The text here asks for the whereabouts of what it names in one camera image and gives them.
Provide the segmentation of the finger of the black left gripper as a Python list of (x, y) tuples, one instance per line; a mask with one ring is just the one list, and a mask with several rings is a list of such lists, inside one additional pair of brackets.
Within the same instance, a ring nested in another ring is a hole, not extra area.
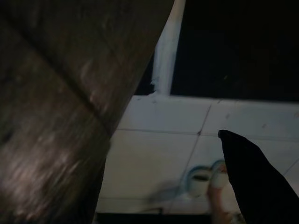
[(297, 224), (299, 197), (261, 149), (234, 132), (220, 130), (229, 182), (248, 224)]

